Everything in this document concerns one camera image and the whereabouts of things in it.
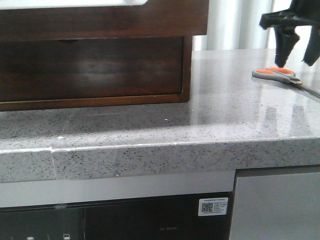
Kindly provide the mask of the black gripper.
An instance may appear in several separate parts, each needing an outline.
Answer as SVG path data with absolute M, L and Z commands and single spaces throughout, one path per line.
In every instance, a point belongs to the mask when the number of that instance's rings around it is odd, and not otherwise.
M 294 46 L 300 40 L 297 26 L 312 26 L 303 61 L 313 66 L 320 57 L 320 1 L 292 0 L 288 9 L 261 15 L 263 29 L 274 27 L 276 52 L 275 64 L 283 68 Z

